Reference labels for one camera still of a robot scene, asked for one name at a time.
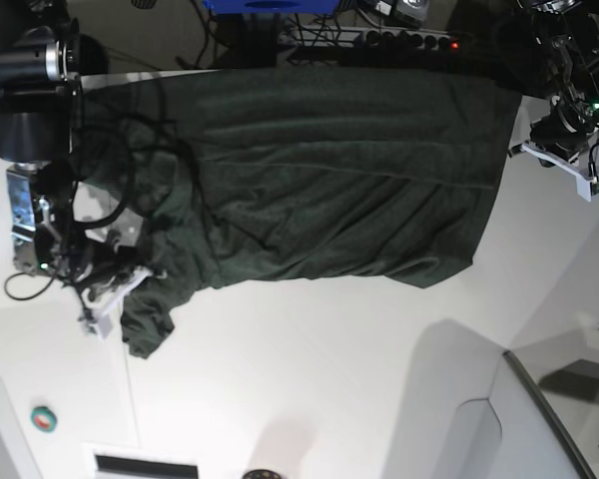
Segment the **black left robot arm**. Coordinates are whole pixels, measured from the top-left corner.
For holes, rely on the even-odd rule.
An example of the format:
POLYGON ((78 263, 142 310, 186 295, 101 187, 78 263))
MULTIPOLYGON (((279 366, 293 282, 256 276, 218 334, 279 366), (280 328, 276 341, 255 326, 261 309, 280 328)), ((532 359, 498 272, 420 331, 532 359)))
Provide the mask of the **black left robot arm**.
POLYGON ((493 45, 527 94, 549 112, 509 157, 529 154, 571 175, 586 201, 599 196, 599 29, 583 1, 521 1, 493 29, 493 45))

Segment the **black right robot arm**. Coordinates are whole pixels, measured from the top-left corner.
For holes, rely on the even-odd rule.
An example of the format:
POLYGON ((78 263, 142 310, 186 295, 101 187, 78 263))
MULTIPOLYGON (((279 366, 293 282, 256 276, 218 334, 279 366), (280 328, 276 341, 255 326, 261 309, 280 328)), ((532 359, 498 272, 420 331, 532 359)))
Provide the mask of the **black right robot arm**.
POLYGON ((101 338, 124 299, 152 275, 116 226, 136 192, 136 158, 121 135, 86 120, 82 79, 106 69, 106 55, 65 2, 0 1, 0 159, 8 163, 13 263, 18 275, 72 289, 80 325, 101 338), (116 207, 83 221, 74 203, 86 177, 86 143, 96 136, 121 150, 126 171, 116 207))

